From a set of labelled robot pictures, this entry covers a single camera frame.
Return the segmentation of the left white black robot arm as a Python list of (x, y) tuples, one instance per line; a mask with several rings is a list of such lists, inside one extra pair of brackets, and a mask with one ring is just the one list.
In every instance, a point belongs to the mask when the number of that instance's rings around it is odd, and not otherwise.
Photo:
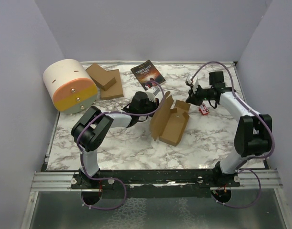
[(111, 128), (130, 128), (140, 122), (140, 117), (152, 117), (163, 99), (162, 92), (141, 92), (133, 96), (131, 102), (120, 111), (104, 112), (91, 106), (71, 130), (74, 142), (80, 150), (79, 169), (82, 183), (88, 188), (97, 186), (98, 148)]

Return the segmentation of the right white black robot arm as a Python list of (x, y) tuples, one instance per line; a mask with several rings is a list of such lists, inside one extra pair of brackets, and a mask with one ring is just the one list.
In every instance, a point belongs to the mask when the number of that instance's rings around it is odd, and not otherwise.
[(227, 87), (222, 71), (209, 74), (209, 88), (202, 88), (193, 77), (187, 77), (186, 84), (190, 87), (187, 103), (201, 106), (204, 101), (214, 101), (213, 108), (223, 106), (238, 122), (234, 149), (212, 170), (212, 181), (216, 186), (229, 183), (247, 161), (268, 157), (273, 152), (271, 116), (253, 110), (232, 86)]

